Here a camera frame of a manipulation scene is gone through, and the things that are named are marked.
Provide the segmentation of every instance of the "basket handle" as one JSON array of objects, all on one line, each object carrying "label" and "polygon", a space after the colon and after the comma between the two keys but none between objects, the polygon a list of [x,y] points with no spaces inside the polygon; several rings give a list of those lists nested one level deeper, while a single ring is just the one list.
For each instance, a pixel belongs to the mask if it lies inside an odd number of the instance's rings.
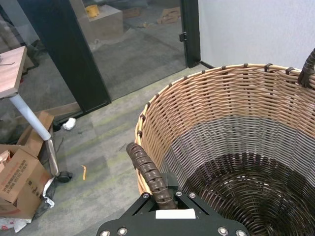
[{"label": "basket handle", "polygon": [[133,166],[139,170],[152,191],[159,208],[176,209],[176,204],[161,173],[144,149],[136,143],[130,143],[126,147],[126,151],[132,160]]},{"label": "basket handle", "polygon": [[315,74],[314,66],[315,66],[315,48],[313,49],[309,57],[306,59],[306,62],[297,80],[297,83],[302,85],[302,87],[311,88],[310,76]]}]

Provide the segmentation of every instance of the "white wall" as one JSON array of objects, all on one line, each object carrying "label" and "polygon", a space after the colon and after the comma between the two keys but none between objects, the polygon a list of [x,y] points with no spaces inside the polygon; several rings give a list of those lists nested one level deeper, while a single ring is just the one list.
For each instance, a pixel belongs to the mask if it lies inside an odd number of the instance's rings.
[{"label": "white wall", "polygon": [[315,48],[314,0],[199,0],[201,60],[302,68]]}]

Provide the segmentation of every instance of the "basket rim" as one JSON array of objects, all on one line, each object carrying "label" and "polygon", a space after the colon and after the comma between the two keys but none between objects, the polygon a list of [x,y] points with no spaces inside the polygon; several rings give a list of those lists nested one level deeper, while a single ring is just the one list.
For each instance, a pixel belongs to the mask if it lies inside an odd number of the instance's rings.
[{"label": "basket rim", "polygon": [[[167,91],[173,85],[176,85],[183,80],[186,80],[186,79],[189,79],[192,77],[196,77],[198,75],[204,75],[207,73],[213,73],[213,72],[222,71],[222,70],[224,70],[225,72],[229,72],[229,70],[233,70],[235,68],[244,68],[244,69],[248,69],[248,70],[250,70],[251,68],[255,68],[255,69],[265,69],[265,71],[267,68],[268,71],[283,71],[282,73],[284,73],[284,74],[294,75],[294,76],[298,76],[301,73],[301,69],[296,69],[296,68],[292,68],[292,67],[284,67],[284,66],[273,65],[273,64],[247,64],[247,63],[245,63],[245,64],[235,64],[235,65],[216,67],[213,69],[202,70],[200,72],[197,72],[197,73],[194,73],[194,74],[191,74],[188,76],[183,76],[183,77],[179,78],[178,80],[171,82],[167,86],[165,86],[162,90],[160,90],[158,93],[156,93],[149,100],[149,102],[145,105],[144,110],[140,113],[140,115],[138,117],[138,122],[137,122],[136,127],[135,127],[135,133],[134,133],[135,134],[135,142],[141,146],[142,128],[143,128],[143,124],[144,124],[143,118],[145,118],[150,105],[160,95],[162,95],[165,91]],[[312,87],[311,89],[315,89],[315,76],[314,75],[310,76],[310,85]],[[140,172],[137,169],[136,169],[136,173],[137,173],[138,188],[139,188],[140,194],[142,194],[144,192],[151,193],[148,185],[146,184],[145,180],[143,179],[143,177],[141,176]]]}]

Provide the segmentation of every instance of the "wooden tabletop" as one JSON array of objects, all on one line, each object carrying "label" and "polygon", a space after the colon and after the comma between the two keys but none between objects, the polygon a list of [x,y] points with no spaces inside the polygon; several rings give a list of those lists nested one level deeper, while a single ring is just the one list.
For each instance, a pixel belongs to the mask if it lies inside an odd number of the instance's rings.
[{"label": "wooden tabletop", "polygon": [[0,98],[18,91],[26,51],[23,46],[0,54]]}]

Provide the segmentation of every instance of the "yellow object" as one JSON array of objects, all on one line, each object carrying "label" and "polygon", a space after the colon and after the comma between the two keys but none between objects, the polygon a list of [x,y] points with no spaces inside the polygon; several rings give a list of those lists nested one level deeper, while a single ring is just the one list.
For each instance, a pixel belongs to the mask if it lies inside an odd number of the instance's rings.
[{"label": "yellow object", "polygon": [[90,18],[93,18],[99,15],[98,6],[96,4],[87,6],[85,10],[87,11],[87,14]]},{"label": "yellow object", "polygon": [[83,167],[83,180],[85,180],[86,174],[87,174],[87,168],[86,166],[82,166]]}]

